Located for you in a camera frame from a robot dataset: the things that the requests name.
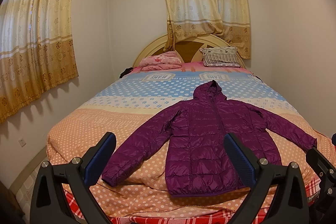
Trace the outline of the red plaid bed sheet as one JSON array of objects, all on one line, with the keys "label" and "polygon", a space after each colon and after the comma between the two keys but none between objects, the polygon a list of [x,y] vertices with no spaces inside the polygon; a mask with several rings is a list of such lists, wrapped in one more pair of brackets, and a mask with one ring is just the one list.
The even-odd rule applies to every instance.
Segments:
[{"label": "red plaid bed sheet", "polygon": [[235,192],[227,193],[230,200],[213,207],[187,206],[185,200],[173,204],[165,191],[137,185],[123,187],[121,193],[99,184],[90,190],[111,223],[228,223],[246,197],[240,190],[237,199]]}]

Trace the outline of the dark object beside bed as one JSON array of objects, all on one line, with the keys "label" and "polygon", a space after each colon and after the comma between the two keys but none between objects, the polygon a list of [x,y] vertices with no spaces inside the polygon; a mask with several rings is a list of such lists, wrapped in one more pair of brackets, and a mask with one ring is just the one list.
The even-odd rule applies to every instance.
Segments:
[{"label": "dark object beside bed", "polygon": [[123,78],[125,75],[128,75],[129,73],[131,73],[133,71],[133,67],[130,68],[126,68],[121,74],[120,74],[120,79]]}]

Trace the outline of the yellow curtain left window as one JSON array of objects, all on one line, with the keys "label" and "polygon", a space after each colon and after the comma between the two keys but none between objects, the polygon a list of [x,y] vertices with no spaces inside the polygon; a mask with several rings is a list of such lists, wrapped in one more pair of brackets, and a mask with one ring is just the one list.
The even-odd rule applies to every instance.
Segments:
[{"label": "yellow curtain left window", "polygon": [[78,75],[71,0],[3,0],[1,122]]}]

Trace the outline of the yellow curtain behind headboard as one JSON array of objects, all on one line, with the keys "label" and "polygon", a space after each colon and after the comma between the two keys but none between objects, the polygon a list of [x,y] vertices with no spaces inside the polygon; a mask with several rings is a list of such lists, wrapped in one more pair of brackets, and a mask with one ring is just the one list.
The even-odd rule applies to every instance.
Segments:
[{"label": "yellow curtain behind headboard", "polygon": [[167,42],[164,50],[189,38],[216,35],[251,58],[251,21],[248,0],[165,0]]}]

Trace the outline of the cream wooden headboard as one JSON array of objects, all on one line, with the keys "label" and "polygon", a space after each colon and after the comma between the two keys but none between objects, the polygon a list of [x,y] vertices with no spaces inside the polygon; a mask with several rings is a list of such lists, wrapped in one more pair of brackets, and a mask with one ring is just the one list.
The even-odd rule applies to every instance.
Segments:
[{"label": "cream wooden headboard", "polygon": [[[163,35],[148,44],[135,59],[133,67],[137,67],[141,60],[145,57],[163,53],[166,41],[167,35]],[[199,50],[200,48],[229,46],[230,45],[226,41],[217,36],[206,35],[197,38],[189,38],[177,43],[175,45],[175,51],[183,63],[193,63],[202,61],[203,54]]]}]

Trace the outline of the white wall socket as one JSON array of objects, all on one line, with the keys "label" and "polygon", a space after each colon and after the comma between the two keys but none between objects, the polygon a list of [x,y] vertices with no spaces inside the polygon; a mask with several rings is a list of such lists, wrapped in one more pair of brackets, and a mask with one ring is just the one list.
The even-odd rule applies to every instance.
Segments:
[{"label": "white wall socket", "polygon": [[24,147],[26,145],[26,142],[23,138],[19,139],[18,142],[19,142],[21,147]]}]

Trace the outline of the polka dot bed quilt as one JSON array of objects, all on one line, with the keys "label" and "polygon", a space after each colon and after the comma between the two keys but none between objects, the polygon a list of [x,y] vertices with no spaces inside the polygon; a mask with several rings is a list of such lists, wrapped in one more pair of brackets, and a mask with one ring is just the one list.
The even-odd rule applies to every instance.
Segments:
[{"label": "polka dot bed quilt", "polygon": [[[242,68],[206,68],[199,63],[188,63],[181,69],[168,71],[133,71],[117,80],[51,129],[47,139],[47,156],[52,164],[67,163],[84,155],[106,132],[114,133],[117,144],[121,144],[157,112],[178,101],[191,99],[197,86],[211,80],[217,81],[229,99],[264,108],[297,125],[317,139],[319,151],[330,162],[335,162],[335,147],[331,139],[315,131],[283,96],[250,71]],[[111,188],[102,181],[96,185],[117,193],[128,185],[165,191],[175,205],[185,200],[187,206],[204,203],[213,207],[230,200],[225,194],[194,200],[171,198],[165,182],[166,154],[167,146],[164,145],[123,186]]]}]

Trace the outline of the folded pink blanket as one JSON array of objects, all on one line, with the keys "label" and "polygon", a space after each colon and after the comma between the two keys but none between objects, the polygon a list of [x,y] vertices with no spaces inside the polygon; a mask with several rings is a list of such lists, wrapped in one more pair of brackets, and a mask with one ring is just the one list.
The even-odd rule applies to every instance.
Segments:
[{"label": "folded pink blanket", "polygon": [[139,63],[141,71],[162,71],[169,69],[179,69],[182,61],[175,51],[161,53],[155,56],[148,56]]}]

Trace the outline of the striped floral pillow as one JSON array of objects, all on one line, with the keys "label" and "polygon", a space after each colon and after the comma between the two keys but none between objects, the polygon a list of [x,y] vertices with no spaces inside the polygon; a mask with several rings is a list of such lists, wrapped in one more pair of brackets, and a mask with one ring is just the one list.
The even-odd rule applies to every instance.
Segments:
[{"label": "striped floral pillow", "polygon": [[241,68],[236,47],[200,48],[205,67]]}]

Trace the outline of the purple hooded puffer jacket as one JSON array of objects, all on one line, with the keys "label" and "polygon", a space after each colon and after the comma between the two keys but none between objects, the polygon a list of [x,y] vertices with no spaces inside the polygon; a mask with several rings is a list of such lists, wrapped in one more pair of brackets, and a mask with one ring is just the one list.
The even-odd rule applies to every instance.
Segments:
[{"label": "purple hooded puffer jacket", "polygon": [[281,116],[257,106],[229,100],[215,81],[198,86],[193,98],[165,108],[146,121],[113,153],[102,180],[115,187],[164,144],[169,146],[165,180],[174,197],[213,196],[243,187],[224,149],[235,134],[258,158],[281,164],[271,138],[276,133],[303,151],[317,140]]}]

